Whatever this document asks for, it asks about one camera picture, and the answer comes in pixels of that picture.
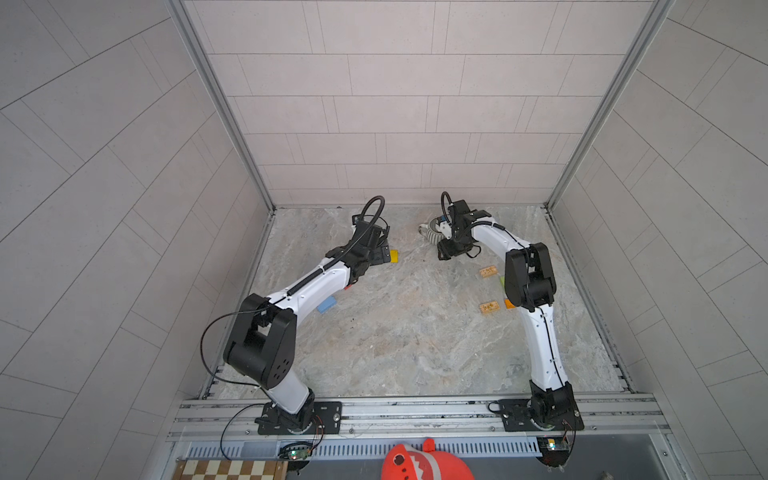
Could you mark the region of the dragon picture wooden block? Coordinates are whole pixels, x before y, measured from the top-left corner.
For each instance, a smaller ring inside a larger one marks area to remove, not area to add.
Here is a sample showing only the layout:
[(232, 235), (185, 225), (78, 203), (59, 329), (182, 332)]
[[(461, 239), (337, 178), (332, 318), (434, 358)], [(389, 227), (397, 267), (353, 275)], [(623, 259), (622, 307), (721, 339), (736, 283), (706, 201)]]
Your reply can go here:
[(483, 315), (487, 315), (499, 311), (501, 307), (497, 301), (491, 301), (481, 304), (479, 309)]

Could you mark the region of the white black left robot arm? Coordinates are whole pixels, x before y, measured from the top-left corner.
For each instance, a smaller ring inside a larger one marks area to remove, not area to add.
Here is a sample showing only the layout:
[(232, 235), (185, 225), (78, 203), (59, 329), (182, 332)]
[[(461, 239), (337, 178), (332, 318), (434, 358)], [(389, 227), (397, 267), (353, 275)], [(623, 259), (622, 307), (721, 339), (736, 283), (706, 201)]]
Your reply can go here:
[(350, 241), (328, 251), (313, 271), (267, 296), (246, 297), (224, 348), (224, 362), (266, 392), (271, 400), (268, 418), (294, 433), (309, 427), (315, 401), (313, 391), (293, 371), (300, 324), (370, 267), (391, 261), (390, 227), (371, 215), (358, 214), (352, 220)]

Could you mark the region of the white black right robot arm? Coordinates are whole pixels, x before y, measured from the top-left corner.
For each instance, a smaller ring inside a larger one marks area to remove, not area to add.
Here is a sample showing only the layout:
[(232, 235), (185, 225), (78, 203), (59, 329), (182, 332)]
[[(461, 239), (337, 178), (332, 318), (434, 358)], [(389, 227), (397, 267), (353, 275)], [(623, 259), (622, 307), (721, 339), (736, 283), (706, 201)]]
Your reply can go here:
[(438, 258), (449, 260), (487, 247), (504, 261), (506, 299), (524, 315), (531, 358), (531, 398), (526, 416), (539, 430), (581, 430), (584, 424), (559, 352), (554, 326), (557, 290), (548, 247), (515, 236), (486, 211), (441, 194)]

